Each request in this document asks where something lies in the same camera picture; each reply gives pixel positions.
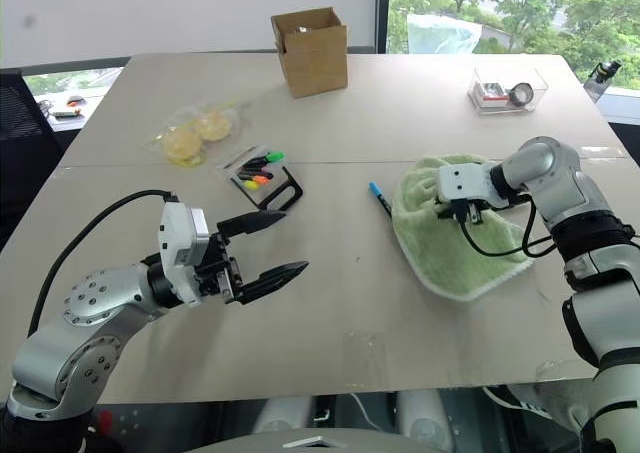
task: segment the plastic bag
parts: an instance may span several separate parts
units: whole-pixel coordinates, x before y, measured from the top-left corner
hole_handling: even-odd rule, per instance
[[[482,25],[447,16],[407,15],[409,53],[471,53]]]
[[[179,108],[146,146],[161,152],[173,164],[197,166],[212,155],[216,146],[230,138],[237,139],[246,106],[207,103]]]

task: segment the marker holder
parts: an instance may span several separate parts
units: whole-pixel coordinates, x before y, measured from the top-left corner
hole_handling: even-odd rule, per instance
[[[271,173],[273,178],[257,189],[248,188],[247,180],[240,177],[246,172],[244,165],[248,161],[262,158],[272,151],[274,150],[266,146],[251,146],[234,155],[228,162],[218,165],[218,168],[259,210],[286,211],[303,194],[302,187],[287,168],[286,158],[263,167],[262,171]]]

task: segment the green towel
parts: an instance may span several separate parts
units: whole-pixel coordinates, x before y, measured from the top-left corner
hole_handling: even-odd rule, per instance
[[[393,198],[393,229],[416,276],[432,292],[470,301],[528,268],[533,260],[523,253],[489,258],[471,248],[454,219],[439,219],[434,200],[440,166],[484,163],[472,155],[424,158],[407,171]],[[523,231],[493,211],[482,212],[483,223],[467,228],[485,251],[520,246]]]

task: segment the black cable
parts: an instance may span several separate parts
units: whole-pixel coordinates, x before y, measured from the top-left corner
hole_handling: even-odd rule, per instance
[[[164,201],[176,200],[175,196],[173,196],[173,194],[170,191],[142,190],[142,191],[138,191],[137,193],[133,193],[129,196],[125,196],[121,200],[116,201],[112,205],[102,210],[93,220],[91,220],[89,224],[85,226],[82,229],[82,231],[78,233],[78,235],[73,240],[71,240],[71,243],[69,243],[67,247],[64,250],[62,250],[62,253],[58,255],[58,258],[56,258],[56,261],[54,261],[53,265],[51,265],[51,268],[49,269],[49,273],[47,273],[47,276],[45,277],[44,282],[42,283],[42,287],[40,288],[40,294],[38,295],[38,299],[36,300],[36,304],[33,308],[33,313],[31,314],[31,323],[29,324],[29,332],[27,333],[27,338],[33,335],[38,329],[38,324],[40,323],[40,317],[42,316],[42,310],[44,308],[44,303],[47,300],[49,289],[51,288],[51,284],[53,283],[53,280],[56,274],[58,273],[58,270],[62,266],[62,263],[64,262],[64,260],[66,260],[67,257],[71,254],[71,252],[76,248],[76,246],[78,246],[80,242],[89,233],[91,233],[91,230],[93,230],[98,225],[98,223],[100,223],[102,220],[104,220],[107,216],[109,216],[111,213],[116,211],[121,206],[124,206],[127,203],[130,203],[144,196],[161,196],[164,199]]]
[[[518,248],[513,248],[511,250],[508,251],[501,251],[501,252],[489,252],[489,251],[485,251],[482,248],[480,248],[478,246],[478,244],[473,240],[473,238],[471,238],[471,235],[469,234],[469,231],[467,230],[467,226],[465,224],[464,219],[462,221],[458,221],[458,223],[460,224],[460,230],[462,231],[462,234],[464,235],[464,237],[466,238],[467,242],[469,243],[469,245],[476,250],[478,253],[480,253],[481,255],[484,256],[489,256],[492,258],[497,258],[497,257],[501,257],[501,256],[508,256],[508,255],[513,255],[514,253],[519,253],[519,252],[523,252],[525,255],[527,255],[530,258],[540,258],[544,255],[547,255],[549,253],[551,253],[553,250],[555,250],[556,245],[551,245],[549,248],[547,248],[546,250],[540,252],[540,253],[533,253],[531,251],[529,251],[529,248],[531,248],[532,246],[536,246],[539,245],[540,243],[544,243],[545,241],[549,241],[551,240],[551,236],[545,236],[544,238],[540,238],[538,240],[534,240],[532,242],[529,242],[529,236],[531,235],[531,230],[533,229],[533,222],[535,220],[535,216],[536,216],[536,208],[535,205],[533,203],[533,199],[531,198],[531,196],[529,195],[522,195],[525,199],[525,201],[529,202],[531,205],[531,209],[529,210],[529,219],[527,220],[527,226],[525,227],[524,230],[524,235],[522,237],[522,245]]]

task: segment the blue marker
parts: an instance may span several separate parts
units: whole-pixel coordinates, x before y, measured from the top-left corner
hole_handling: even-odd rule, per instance
[[[380,188],[378,187],[378,185],[376,185],[375,181],[369,183],[369,189],[376,196],[376,198],[378,198],[378,201],[389,215],[389,218],[391,218],[391,205],[387,202],[387,200],[384,199],[382,191],[380,191]]]

